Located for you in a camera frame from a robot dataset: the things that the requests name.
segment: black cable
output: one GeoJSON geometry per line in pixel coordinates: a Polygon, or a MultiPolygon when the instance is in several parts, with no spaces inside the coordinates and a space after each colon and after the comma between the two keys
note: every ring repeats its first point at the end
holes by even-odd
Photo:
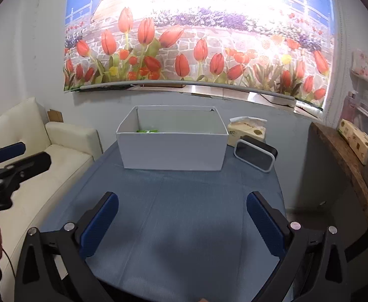
{"type": "Polygon", "coordinates": [[[13,273],[13,277],[16,279],[16,274],[15,274],[15,270],[13,269],[13,264],[12,264],[12,261],[10,261],[10,258],[9,256],[7,255],[6,251],[2,248],[2,251],[5,253],[6,257],[8,258],[9,260],[9,263],[10,263],[10,266],[12,267],[12,273],[13,273]]]}

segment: blue gripper pad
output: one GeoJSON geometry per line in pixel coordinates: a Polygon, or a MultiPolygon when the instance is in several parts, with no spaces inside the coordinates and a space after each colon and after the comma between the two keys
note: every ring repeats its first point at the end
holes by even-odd
{"type": "Polygon", "coordinates": [[[93,217],[80,236],[79,255],[84,260],[94,255],[101,240],[118,212],[119,201],[116,194],[111,194],[98,213],[93,217]]]}
{"type": "Polygon", "coordinates": [[[250,193],[247,197],[247,211],[269,252],[274,256],[283,258],[286,254],[285,238],[268,211],[253,193],[250,193]]]}
{"type": "Polygon", "coordinates": [[[0,162],[18,157],[26,152],[26,146],[23,142],[18,142],[4,148],[0,148],[0,162]]]}

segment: wooden countertop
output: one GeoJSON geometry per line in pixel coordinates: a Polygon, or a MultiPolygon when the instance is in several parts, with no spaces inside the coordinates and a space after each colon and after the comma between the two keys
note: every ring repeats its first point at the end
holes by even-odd
{"type": "Polygon", "coordinates": [[[313,122],[310,128],[329,147],[339,166],[350,180],[368,221],[368,188],[362,177],[362,163],[338,131],[313,122]]]}

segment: cardboard box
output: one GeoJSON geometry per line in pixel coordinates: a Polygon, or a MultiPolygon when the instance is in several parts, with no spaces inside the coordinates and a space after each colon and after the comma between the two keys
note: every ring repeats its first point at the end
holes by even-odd
{"type": "Polygon", "coordinates": [[[124,168],[192,171],[221,170],[229,136],[214,107],[171,105],[134,107],[116,135],[124,168]]]}
{"type": "Polygon", "coordinates": [[[338,132],[349,143],[353,133],[360,132],[360,130],[351,122],[342,119],[338,126],[338,132]]]}
{"type": "Polygon", "coordinates": [[[245,135],[251,136],[261,142],[265,142],[266,128],[261,126],[252,126],[245,122],[235,122],[227,125],[229,140],[227,145],[236,146],[237,141],[245,135]]]}
{"type": "Polygon", "coordinates": [[[349,139],[349,145],[362,164],[368,160],[368,135],[360,130],[354,131],[349,139]]]}

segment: sofa backrest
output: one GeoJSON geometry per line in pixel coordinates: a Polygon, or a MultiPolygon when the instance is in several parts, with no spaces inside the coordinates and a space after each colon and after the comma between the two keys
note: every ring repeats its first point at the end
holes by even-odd
{"type": "Polygon", "coordinates": [[[1,163],[0,167],[42,152],[50,146],[35,98],[23,101],[0,116],[0,148],[20,141],[26,145],[26,152],[1,163]]]}

